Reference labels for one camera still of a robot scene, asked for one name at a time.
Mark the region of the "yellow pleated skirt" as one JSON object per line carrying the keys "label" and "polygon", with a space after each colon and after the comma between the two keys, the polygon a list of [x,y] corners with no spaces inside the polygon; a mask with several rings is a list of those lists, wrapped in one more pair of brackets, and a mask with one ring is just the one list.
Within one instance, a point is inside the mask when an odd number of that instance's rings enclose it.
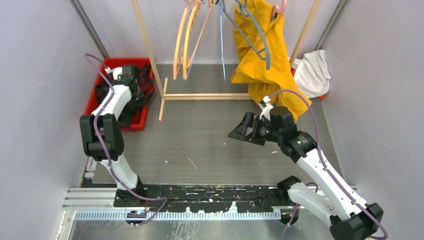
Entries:
{"label": "yellow pleated skirt", "polygon": [[284,16],[272,19],[273,6],[265,0],[243,3],[250,15],[243,16],[240,7],[235,8],[233,36],[239,64],[231,82],[246,84],[256,103],[270,96],[272,104],[287,107],[298,120],[311,101],[300,91],[291,72],[283,36]]}

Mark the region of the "wooden clothes rack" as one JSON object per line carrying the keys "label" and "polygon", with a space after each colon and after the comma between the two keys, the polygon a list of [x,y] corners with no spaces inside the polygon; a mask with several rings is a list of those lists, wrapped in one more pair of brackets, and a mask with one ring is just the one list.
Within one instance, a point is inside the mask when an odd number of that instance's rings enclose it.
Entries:
{"label": "wooden clothes rack", "polygon": [[[145,23],[142,17],[142,13],[140,10],[140,6],[138,3],[138,0],[131,0],[131,4],[132,4],[132,8],[134,10],[134,14],[139,26],[139,29],[141,31],[141,35],[144,41],[144,45],[147,51],[147,55],[148,55],[148,59],[150,61],[151,64],[151,69],[154,73],[154,77],[155,77],[155,82],[157,85],[157,90],[159,91],[159,95],[161,97],[161,104],[160,104],[160,109],[159,109],[159,115],[158,115],[158,121],[162,122],[163,118],[164,118],[164,109],[165,109],[165,103],[166,101],[220,101],[220,100],[225,100],[225,101],[241,101],[241,100],[251,100],[250,96],[248,93],[166,93],[167,91],[167,87],[168,87],[168,78],[165,78],[164,81],[164,85],[162,85],[161,79],[160,79],[160,75],[157,69],[157,64],[154,58],[154,54],[152,51],[152,47],[149,41],[149,37],[148,37],[148,33],[145,27]],[[309,13],[307,15],[307,18],[305,20],[305,23],[302,27],[302,30],[299,34],[299,37],[297,39],[296,45],[291,53],[290,59],[289,59],[289,63],[290,63],[290,68],[292,67],[293,63],[294,63],[294,59],[296,59],[296,57],[298,56],[298,53],[300,52],[300,48],[303,45],[303,42],[305,40],[305,37],[309,31],[309,28],[315,18],[315,15],[320,7],[321,4],[321,0],[314,0],[311,8],[309,10]],[[266,44],[266,41],[264,39],[264,35],[263,32],[261,32],[259,30],[259,27],[256,26],[256,28],[258,28],[258,31],[260,32],[261,37],[262,37],[262,42],[264,44],[264,49],[263,51],[265,51],[265,55],[266,58],[266,64],[267,67],[269,67],[269,65],[271,64],[271,58],[269,56],[269,50]]]}

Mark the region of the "red plaid garment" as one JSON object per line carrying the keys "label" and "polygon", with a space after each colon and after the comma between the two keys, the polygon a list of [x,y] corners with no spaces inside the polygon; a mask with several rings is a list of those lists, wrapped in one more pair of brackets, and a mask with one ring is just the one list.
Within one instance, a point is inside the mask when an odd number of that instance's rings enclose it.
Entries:
{"label": "red plaid garment", "polygon": [[95,86],[95,97],[99,106],[91,114],[113,114],[123,130],[142,125],[143,111],[155,92],[149,65],[138,67],[133,64],[110,68],[105,67],[101,75],[103,83]]}

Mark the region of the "pink plastic hanger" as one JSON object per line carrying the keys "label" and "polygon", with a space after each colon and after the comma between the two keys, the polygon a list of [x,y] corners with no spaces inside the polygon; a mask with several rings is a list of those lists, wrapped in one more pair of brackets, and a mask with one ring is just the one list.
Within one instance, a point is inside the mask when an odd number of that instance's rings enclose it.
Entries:
{"label": "pink plastic hanger", "polygon": [[273,5],[271,20],[275,20],[278,15],[282,14],[287,7],[287,0],[282,0],[281,3],[276,3]]}

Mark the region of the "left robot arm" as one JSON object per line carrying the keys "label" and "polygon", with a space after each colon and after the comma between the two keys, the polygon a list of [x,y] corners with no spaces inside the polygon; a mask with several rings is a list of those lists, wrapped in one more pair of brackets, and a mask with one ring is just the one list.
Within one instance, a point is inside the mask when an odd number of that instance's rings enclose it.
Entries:
{"label": "left robot arm", "polygon": [[124,65],[106,68],[107,94],[99,106],[79,120],[84,153],[100,162],[117,185],[117,206],[141,206],[148,199],[140,177],[124,156],[124,138],[118,120],[124,108],[140,99],[140,69]]}

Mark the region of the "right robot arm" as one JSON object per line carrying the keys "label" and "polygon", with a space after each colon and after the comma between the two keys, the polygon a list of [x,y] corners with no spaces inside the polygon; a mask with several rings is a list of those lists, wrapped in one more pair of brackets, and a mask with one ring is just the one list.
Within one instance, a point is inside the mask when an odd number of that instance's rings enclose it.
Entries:
{"label": "right robot arm", "polygon": [[263,109],[260,115],[246,112],[229,138],[263,146],[278,145],[281,152],[301,167],[324,196],[311,191],[295,176],[277,184],[277,198],[283,205],[298,204],[324,222],[335,240],[366,240],[378,231],[384,211],[377,203],[360,197],[335,171],[317,142],[297,129],[286,107]]}

